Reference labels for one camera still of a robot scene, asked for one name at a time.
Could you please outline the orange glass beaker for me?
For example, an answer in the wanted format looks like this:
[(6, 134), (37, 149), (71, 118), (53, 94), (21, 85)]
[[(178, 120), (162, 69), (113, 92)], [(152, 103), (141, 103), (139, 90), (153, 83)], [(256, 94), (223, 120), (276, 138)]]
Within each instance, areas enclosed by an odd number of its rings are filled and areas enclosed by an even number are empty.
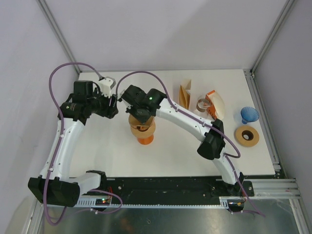
[(138, 142), (142, 145), (148, 145), (150, 143), (153, 142), (154, 140), (154, 135), (150, 135), (149, 137), (146, 137), (146, 138), (137, 138)]

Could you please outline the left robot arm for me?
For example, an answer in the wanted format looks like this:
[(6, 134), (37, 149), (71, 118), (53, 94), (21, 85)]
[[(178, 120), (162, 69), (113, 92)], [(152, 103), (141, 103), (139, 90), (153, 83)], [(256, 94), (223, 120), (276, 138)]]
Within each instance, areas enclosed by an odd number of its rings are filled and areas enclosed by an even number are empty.
[(79, 197), (90, 190), (97, 195), (108, 189), (106, 175), (89, 170), (84, 175), (71, 178), (70, 165), (79, 136), (87, 119), (96, 114), (112, 119), (117, 113), (117, 96), (113, 94), (116, 81), (102, 78), (98, 82), (74, 82), (73, 92), (59, 107), (56, 137), (38, 177), (28, 181), (28, 188), (40, 203), (74, 207)]

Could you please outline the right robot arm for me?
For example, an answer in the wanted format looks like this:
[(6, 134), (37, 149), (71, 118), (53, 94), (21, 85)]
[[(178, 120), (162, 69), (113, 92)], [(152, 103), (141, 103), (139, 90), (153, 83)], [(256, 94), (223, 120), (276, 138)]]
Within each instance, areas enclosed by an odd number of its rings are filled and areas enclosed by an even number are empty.
[(139, 122), (146, 123), (150, 117), (159, 117), (192, 134), (200, 141), (197, 153), (212, 161), (221, 173), (225, 191), (229, 195), (237, 195), (242, 191), (242, 183), (238, 180), (239, 171), (226, 158), (226, 138), (221, 120), (205, 122), (154, 88), (146, 93), (139, 87), (130, 85), (117, 96), (119, 101), (126, 104), (126, 112)]

